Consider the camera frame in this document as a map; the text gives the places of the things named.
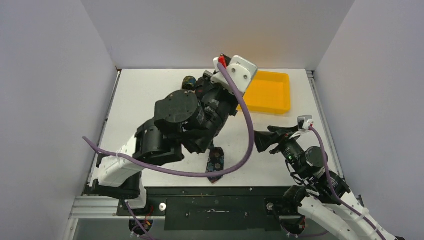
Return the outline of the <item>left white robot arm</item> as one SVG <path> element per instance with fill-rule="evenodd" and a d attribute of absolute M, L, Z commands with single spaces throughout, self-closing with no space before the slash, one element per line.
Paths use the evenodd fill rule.
<path fill-rule="evenodd" d="M 133 137 L 114 155 L 100 153 L 96 175 L 89 192 L 128 200 L 136 215 L 149 210 L 147 192 L 142 186 L 142 163 L 163 166 L 184 159 L 183 150 L 208 153 L 206 173 L 222 171 L 225 153 L 214 145 L 230 116 L 237 113 L 237 98 L 212 74 L 200 78 L 186 76 L 181 89 L 159 100 L 154 117 L 139 126 Z"/>

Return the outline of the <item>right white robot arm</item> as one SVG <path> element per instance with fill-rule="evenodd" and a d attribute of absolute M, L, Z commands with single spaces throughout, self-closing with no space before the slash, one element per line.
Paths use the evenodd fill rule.
<path fill-rule="evenodd" d="M 304 128 L 269 126 L 255 131 L 255 145 L 262 153 L 281 153 L 297 182 L 284 195 L 282 207 L 290 215 L 314 221 L 339 240 L 397 240 L 370 214 L 346 181 L 329 168 L 328 155 L 311 123 Z"/>

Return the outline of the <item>rolled tie blue yellow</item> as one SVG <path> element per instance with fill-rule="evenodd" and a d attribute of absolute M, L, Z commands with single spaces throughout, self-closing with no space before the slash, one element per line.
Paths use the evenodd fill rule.
<path fill-rule="evenodd" d="M 181 89 L 187 91 L 195 91 L 197 79 L 194 76 L 188 75 L 182 80 Z"/>

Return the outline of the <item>yellow plastic tray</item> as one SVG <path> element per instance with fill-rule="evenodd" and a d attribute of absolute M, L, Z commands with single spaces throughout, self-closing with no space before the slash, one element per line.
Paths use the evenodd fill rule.
<path fill-rule="evenodd" d="M 284 115 L 291 109 L 287 73 L 259 70 L 243 96 L 250 112 Z"/>

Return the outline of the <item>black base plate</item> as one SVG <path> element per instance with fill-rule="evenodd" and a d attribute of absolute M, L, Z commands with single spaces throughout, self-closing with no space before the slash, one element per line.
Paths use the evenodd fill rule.
<path fill-rule="evenodd" d="M 289 201 L 287 186 L 147 187 L 139 220 L 164 220 L 166 231 L 280 231 L 299 234 L 304 216 Z"/>

